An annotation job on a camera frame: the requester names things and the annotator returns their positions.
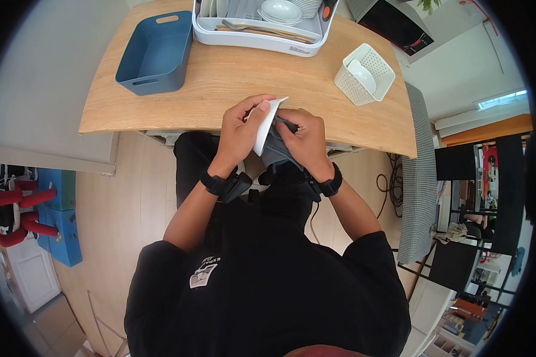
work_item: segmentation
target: white cabinet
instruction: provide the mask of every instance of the white cabinet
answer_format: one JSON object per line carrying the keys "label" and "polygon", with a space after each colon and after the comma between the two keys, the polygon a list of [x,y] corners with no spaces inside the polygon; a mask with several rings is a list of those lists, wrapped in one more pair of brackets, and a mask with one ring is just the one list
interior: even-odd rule
{"label": "white cabinet", "polygon": [[34,238],[6,248],[10,270],[30,312],[56,297],[61,289],[50,254]]}

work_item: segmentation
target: wooden table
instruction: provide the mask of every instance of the wooden table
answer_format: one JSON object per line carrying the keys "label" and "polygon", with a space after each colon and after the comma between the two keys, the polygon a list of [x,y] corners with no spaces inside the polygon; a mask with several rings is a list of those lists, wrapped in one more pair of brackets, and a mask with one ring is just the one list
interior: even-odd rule
{"label": "wooden table", "polygon": [[[417,157],[409,98],[391,44],[341,16],[334,17],[329,37],[314,57],[209,46],[194,40],[185,84],[178,91],[136,96],[115,82],[121,56],[141,20],[192,9],[192,0],[155,0],[131,9],[95,73],[80,133],[219,130],[226,109],[247,96],[272,93],[279,98],[290,97],[283,107],[304,108],[322,117],[328,141]],[[396,77],[383,101],[357,107],[333,79],[343,58],[364,42],[387,61]]]}

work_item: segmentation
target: wooden floor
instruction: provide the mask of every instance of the wooden floor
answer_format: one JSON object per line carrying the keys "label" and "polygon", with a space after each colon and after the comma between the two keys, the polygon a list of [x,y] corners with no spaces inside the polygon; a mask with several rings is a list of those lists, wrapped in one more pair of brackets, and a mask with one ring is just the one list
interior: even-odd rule
{"label": "wooden floor", "polygon": [[[379,212],[385,194],[375,185],[383,173],[389,177],[385,153],[364,150],[334,160],[345,180]],[[76,212],[83,261],[68,268],[54,261],[63,293],[93,349],[106,356],[89,301],[107,325],[123,336],[123,317],[131,277],[141,248],[163,237],[176,211],[176,160],[169,150],[135,132],[122,132],[114,177],[77,173]],[[401,220],[389,200],[379,218],[392,247],[399,246]],[[329,199],[324,198],[314,218],[314,232],[320,243],[343,253],[351,242],[343,231]],[[315,241],[309,225],[306,236]],[[399,269],[407,298],[415,276]],[[116,353],[121,339],[101,326],[110,353]]]}

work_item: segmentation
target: green leaves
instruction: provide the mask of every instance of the green leaves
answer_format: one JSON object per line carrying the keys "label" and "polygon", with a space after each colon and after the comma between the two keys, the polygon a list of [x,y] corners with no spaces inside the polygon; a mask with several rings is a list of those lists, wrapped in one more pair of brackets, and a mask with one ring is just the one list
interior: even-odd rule
{"label": "green leaves", "polygon": [[429,15],[433,14],[433,5],[432,2],[434,2],[437,7],[441,6],[441,0],[419,0],[417,2],[417,6],[423,5],[423,11],[429,12]]}

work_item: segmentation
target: orange wall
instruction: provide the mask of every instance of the orange wall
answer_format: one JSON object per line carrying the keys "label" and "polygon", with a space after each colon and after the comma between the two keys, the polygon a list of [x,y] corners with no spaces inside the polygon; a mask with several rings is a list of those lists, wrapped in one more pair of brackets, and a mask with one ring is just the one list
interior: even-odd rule
{"label": "orange wall", "polygon": [[493,124],[479,126],[478,128],[444,137],[441,141],[446,146],[455,146],[527,131],[532,131],[532,118],[530,114],[520,114]]}

